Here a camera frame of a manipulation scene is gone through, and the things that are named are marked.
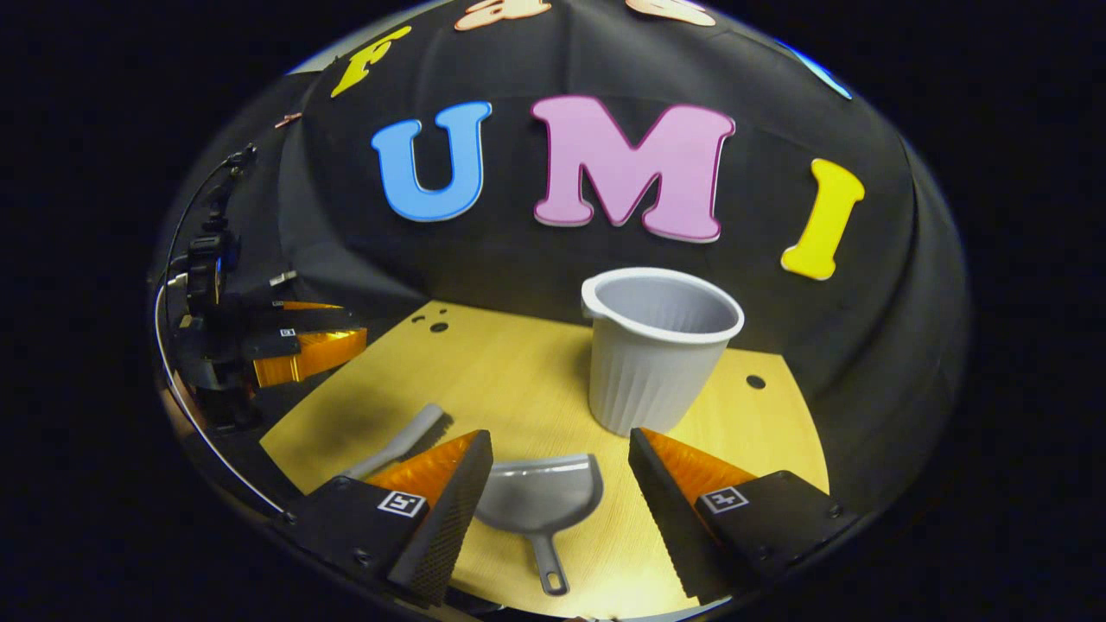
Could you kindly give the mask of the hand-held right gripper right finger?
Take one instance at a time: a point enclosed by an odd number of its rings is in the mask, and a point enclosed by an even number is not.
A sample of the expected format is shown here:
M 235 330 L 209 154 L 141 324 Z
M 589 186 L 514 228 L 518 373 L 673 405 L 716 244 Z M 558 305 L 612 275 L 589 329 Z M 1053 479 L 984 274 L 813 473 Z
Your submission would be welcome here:
M 773 589 L 860 520 L 791 470 L 755 476 L 634 428 L 628 463 L 684 593 L 707 603 Z

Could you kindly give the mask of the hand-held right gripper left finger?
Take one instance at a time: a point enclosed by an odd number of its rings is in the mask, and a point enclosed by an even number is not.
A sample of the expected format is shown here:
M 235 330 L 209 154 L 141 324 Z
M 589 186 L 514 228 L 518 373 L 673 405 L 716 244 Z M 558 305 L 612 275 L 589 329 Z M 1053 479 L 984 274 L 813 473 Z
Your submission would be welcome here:
M 363 481 L 337 476 L 289 504 L 274 531 L 357 587 L 439 607 L 493 467 L 486 429 Z

